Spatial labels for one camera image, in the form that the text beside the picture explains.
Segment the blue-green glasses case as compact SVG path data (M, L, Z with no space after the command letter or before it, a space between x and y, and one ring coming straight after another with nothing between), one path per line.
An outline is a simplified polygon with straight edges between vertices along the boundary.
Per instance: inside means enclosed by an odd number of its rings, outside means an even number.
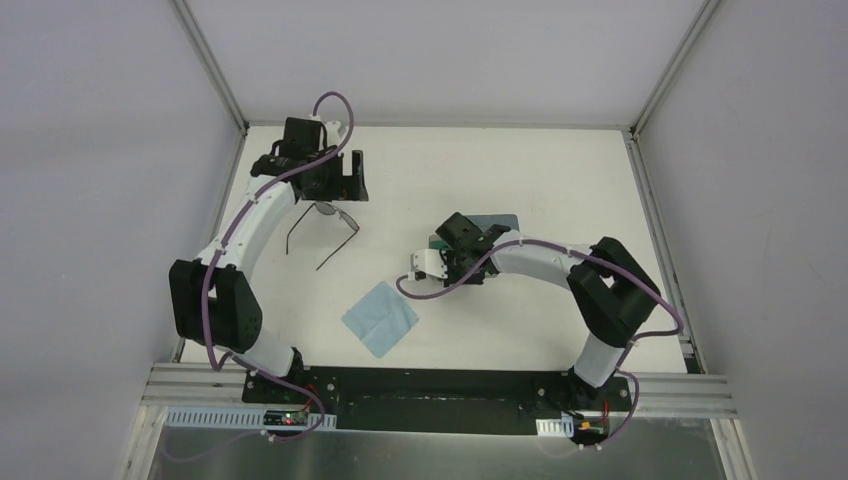
M469 214L465 215L471 224L480 232L485 232L494 225L519 230L519 220L516 214Z

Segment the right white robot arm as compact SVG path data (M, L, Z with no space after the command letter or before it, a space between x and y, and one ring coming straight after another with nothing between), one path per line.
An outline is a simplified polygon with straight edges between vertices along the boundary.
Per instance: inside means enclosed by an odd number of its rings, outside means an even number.
M586 250L523 236L506 225L483 230L456 212L435 231L444 243L446 287L465 279L517 274L569 291L589 330L565 374L569 400L583 410L607 397L607 382L661 296L657 285L623 244L603 237Z

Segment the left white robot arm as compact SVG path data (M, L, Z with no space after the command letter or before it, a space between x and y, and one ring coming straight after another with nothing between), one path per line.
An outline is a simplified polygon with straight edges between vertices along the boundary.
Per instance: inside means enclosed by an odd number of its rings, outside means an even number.
M169 270L177 334L270 374L266 389L281 404L304 394L305 378L292 369L302 359L264 327L249 280L277 225L299 202L368 200L362 152L343 152L350 136L338 121L287 118L282 138L253 163L229 224Z

